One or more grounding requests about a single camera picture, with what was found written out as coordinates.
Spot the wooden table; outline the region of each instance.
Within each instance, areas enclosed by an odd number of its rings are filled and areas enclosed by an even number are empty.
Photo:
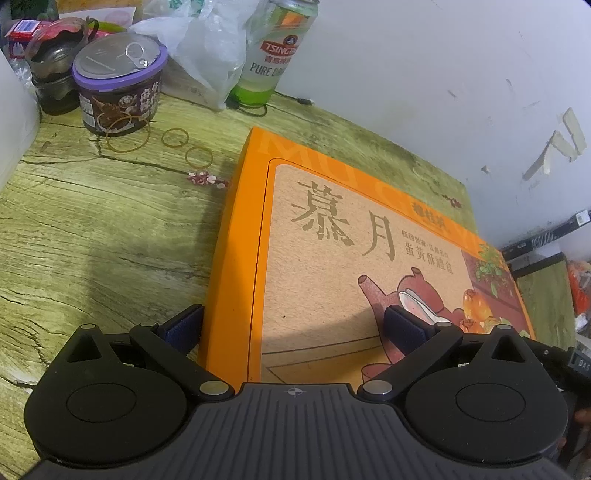
[[[264,118],[163,95],[148,144],[128,154],[109,150],[78,110],[45,117],[0,193],[0,472],[7,478],[37,460],[22,409],[78,325],[126,332],[204,301],[226,191],[191,184],[184,152],[210,148],[209,171],[229,179],[253,125],[387,181],[475,232],[460,182],[361,127],[278,95]],[[172,127],[189,132],[186,147],[162,145]],[[124,139],[115,141],[125,148]]]

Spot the orange item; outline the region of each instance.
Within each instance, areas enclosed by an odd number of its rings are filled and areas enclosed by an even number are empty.
[[[589,309],[589,297],[579,287],[579,280],[577,279],[574,267],[569,264],[569,283],[570,292],[573,295],[574,315],[578,317]]]
[[[498,251],[410,195],[253,128],[222,216],[199,362],[236,389],[356,388],[403,357],[384,329],[393,304],[428,323],[533,335]]]

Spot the white wall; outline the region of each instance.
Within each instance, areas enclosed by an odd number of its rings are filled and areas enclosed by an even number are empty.
[[[556,128],[570,140],[569,106],[591,145],[583,0],[320,0],[278,91],[464,182],[480,235],[498,247],[591,207],[591,148],[571,164],[555,152],[549,176],[522,180]]]

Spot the small red object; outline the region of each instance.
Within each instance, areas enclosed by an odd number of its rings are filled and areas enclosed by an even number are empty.
[[[33,38],[33,34],[40,28],[48,27],[53,22],[23,19],[15,23],[6,34],[8,39],[8,53],[12,59],[25,58],[25,50]]]

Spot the green can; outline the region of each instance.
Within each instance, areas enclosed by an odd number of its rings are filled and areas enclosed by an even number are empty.
[[[319,0],[269,0],[253,21],[246,63],[230,97],[243,105],[267,103],[318,16]]]

